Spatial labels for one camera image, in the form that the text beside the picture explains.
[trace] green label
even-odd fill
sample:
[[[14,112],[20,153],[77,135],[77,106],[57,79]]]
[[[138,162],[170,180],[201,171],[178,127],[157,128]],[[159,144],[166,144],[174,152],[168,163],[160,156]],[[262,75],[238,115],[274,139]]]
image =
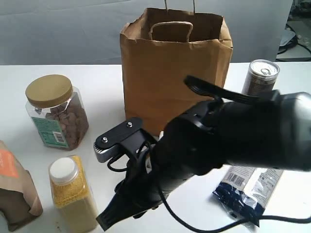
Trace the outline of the green label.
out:
[[[69,148],[62,132],[62,128],[57,120],[42,119],[32,117],[35,126],[46,146]]]

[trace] white wall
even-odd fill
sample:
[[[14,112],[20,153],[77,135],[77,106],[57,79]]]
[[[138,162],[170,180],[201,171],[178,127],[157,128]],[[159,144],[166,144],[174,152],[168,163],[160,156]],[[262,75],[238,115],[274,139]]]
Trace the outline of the white wall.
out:
[[[223,15],[233,62],[274,60],[292,0],[196,0],[197,12]],[[192,0],[168,0],[192,9]],[[119,32],[164,0],[0,0],[0,65],[117,64]]]

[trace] brown paper bag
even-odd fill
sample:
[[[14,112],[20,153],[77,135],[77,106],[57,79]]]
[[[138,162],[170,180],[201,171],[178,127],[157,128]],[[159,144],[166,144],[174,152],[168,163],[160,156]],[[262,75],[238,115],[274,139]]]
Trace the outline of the brown paper bag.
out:
[[[184,85],[186,75],[223,87],[232,54],[222,16],[155,8],[125,25],[120,47],[126,118],[142,118],[153,135],[206,100]]]
[[[28,171],[0,141],[0,212],[14,231],[43,212],[35,185]]]

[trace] plastic jar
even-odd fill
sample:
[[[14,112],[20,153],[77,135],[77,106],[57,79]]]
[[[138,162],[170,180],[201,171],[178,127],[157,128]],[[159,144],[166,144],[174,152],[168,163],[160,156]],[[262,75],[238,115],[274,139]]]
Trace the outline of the plastic jar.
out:
[[[73,155],[49,167],[52,199],[70,232],[85,233],[97,227],[98,211],[86,181],[81,158]]]
[[[43,143],[72,150],[78,147],[88,129],[79,90],[63,75],[47,75],[26,89],[26,109]]]

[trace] paper bag handle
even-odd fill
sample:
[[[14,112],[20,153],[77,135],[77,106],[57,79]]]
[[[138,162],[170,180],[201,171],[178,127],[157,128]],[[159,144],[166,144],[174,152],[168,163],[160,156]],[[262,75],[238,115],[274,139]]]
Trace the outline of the paper bag handle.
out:
[[[164,3],[165,3],[165,9],[166,9],[166,11],[168,11],[169,9],[167,8],[166,0],[164,0]],[[195,0],[193,0],[193,14],[195,14]]]
[[[189,42],[189,37],[190,37],[190,34],[193,30],[193,24],[190,22],[186,22],[186,21],[161,22],[161,23],[156,23],[156,24],[152,25],[152,27],[149,31],[149,37],[151,40],[152,40],[152,32],[153,32],[154,28],[157,26],[161,26],[161,25],[189,25],[189,32],[188,32],[187,37],[186,37],[187,42]]]

